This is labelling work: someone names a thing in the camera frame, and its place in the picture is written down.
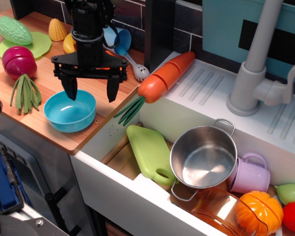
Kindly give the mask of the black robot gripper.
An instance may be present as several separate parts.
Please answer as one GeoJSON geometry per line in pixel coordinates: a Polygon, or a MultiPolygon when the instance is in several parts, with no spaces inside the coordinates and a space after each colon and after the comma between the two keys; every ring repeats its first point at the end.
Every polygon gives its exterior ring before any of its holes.
{"type": "Polygon", "coordinates": [[[71,35],[76,42],[76,51],[52,57],[54,75],[61,80],[67,97],[76,100],[77,78],[106,79],[108,100],[115,101],[119,83],[127,80],[128,63],[105,51],[103,30],[94,38],[85,38],[74,31],[71,35]],[[96,67],[111,67],[111,69],[96,70],[96,67]]]}

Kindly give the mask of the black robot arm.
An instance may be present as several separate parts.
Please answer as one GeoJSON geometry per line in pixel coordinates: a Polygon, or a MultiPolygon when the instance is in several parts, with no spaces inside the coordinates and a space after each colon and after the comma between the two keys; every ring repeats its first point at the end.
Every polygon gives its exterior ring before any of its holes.
{"type": "Polygon", "coordinates": [[[52,57],[54,75],[61,80],[68,98],[77,96],[78,78],[106,79],[109,102],[116,99],[119,85],[127,79],[128,62],[109,55],[104,47],[104,29],[111,27],[115,3],[110,0],[67,0],[65,5],[71,14],[72,38],[76,51],[52,57]]]}

